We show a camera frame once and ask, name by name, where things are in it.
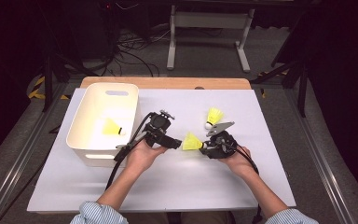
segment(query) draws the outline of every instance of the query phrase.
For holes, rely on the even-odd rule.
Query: person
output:
[[[71,224],[83,223],[131,223],[132,220],[143,220],[144,223],[169,223],[165,213],[150,214],[122,214],[118,212],[132,185],[139,176],[146,171],[154,160],[163,154],[167,148],[150,147],[142,140],[128,156],[127,165],[96,202],[84,202],[80,205],[80,214],[76,215]],[[238,147],[242,153],[250,157],[250,150],[246,147]],[[255,172],[252,164],[240,153],[219,159],[228,168],[239,176],[249,186],[255,198],[268,219],[266,223],[318,223],[316,220],[305,216],[296,209],[289,208]],[[195,212],[182,213],[182,223],[230,223],[230,217],[226,212]]]

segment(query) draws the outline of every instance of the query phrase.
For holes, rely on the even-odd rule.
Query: gray floor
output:
[[[147,63],[152,63],[159,69],[162,77],[242,77],[254,79],[260,72],[270,71],[270,63],[277,54],[283,41],[288,35],[286,29],[261,29],[250,31],[245,52],[251,66],[251,73],[241,71],[240,62],[233,47],[237,31],[208,30],[209,35],[197,30],[184,30],[179,33],[175,69],[168,71],[166,67],[169,42],[167,36],[158,42],[142,50],[130,50]],[[122,61],[138,63],[131,56],[123,54]],[[85,63],[90,66],[95,60]],[[155,76],[157,70],[152,66]],[[144,65],[122,64],[121,69],[116,63],[108,66],[107,76],[149,76]],[[65,86],[65,94],[71,94],[79,86],[82,76],[72,76]],[[324,123],[322,112],[318,106],[312,87],[309,84],[306,101],[306,119],[299,119],[296,109],[291,105],[290,96],[296,96],[296,88],[283,90],[279,85],[279,78],[273,78],[264,85],[254,85],[263,114],[266,118],[271,136],[282,160],[283,168],[288,174],[289,183],[295,195],[297,208],[304,214],[317,219],[320,223],[358,223],[358,184],[351,172],[346,167],[337,151],[334,141]],[[265,97],[260,93],[260,88],[265,90]],[[29,144],[28,138],[34,134],[34,126],[41,116],[46,116],[41,111],[44,102],[32,99],[31,104],[24,112],[12,132],[0,147],[0,186],[4,182],[10,168],[16,162],[24,146]],[[6,215],[0,223],[69,223],[73,214],[38,215],[26,212],[26,207],[33,193],[37,181],[35,177],[29,184],[28,180],[43,164],[48,155],[55,134],[48,131],[60,125],[69,100],[60,100],[48,113],[46,125],[38,135],[37,142],[32,148],[32,154],[23,170],[19,170],[14,180],[15,188],[8,191],[9,196],[4,200],[11,202]],[[312,135],[311,139],[304,131],[304,122],[308,124]],[[315,160],[310,144],[314,140],[314,146],[324,155],[332,177],[337,181],[342,202],[345,203],[350,213],[350,221],[342,221],[339,208],[334,199],[329,195],[328,186],[324,182],[324,176]],[[237,223],[251,223],[255,210],[234,211]]]

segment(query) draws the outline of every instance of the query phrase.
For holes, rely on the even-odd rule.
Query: white metal frame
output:
[[[226,13],[203,13],[203,12],[176,12],[176,6],[171,8],[171,42],[168,52],[167,69],[173,70],[175,62],[176,27],[200,27],[200,28],[223,28],[242,29],[240,41],[235,46],[240,57],[242,69],[245,73],[250,72],[250,66],[243,47],[251,27],[255,10],[250,9],[248,14],[226,14]]]

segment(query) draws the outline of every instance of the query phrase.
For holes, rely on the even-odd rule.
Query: human hand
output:
[[[241,151],[245,155],[251,157],[251,151],[247,147],[237,146],[237,150]],[[243,177],[249,172],[255,172],[252,164],[248,162],[240,153],[235,152],[232,156],[224,159],[219,159],[222,163],[225,163],[228,168],[236,175]]]
[[[157,156],[164,153],[166,147],[150,147],[143,139],[130,152],[127,158],[126,169],[136,172],[138,175],[147,170]]]

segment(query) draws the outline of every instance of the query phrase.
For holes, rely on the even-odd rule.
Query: person's right hand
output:
[[[247,147],[237,146],[237,150],[251,157],[251,151]],[[224,159],[219,159],[222,163],[225,163],[228,168],[236,175],[243,176],[248,172],[255,172],[252,164],[248,162],[240,153],[235,152],[232,156]]]

